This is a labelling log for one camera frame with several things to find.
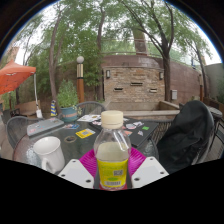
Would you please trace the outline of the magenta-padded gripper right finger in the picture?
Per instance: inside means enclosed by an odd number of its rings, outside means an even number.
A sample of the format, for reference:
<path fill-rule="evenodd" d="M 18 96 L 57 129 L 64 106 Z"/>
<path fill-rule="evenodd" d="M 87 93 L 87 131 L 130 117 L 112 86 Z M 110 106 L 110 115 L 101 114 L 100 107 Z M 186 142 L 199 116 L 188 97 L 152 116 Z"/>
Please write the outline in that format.
<path fill-rule="evenodd" d="M 146 186 L 168 176 L 168 172 L 155 157 L 146 157 L 135 148 L 131 149 L 128 172 L 132 189 Z"/>

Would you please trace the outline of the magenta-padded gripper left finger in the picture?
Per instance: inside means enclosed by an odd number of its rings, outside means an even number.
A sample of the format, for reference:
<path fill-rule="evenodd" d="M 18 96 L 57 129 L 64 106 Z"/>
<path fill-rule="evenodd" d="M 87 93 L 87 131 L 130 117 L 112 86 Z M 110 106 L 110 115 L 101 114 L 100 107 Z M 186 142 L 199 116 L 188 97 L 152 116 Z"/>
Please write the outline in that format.
<path fill-rule="evenodd" d="M 92 189 L 96 174 L 97 161 L 94 150 L 90 150 L 80 159 L 71 159 L 58 176 L 83 188 Z"/>

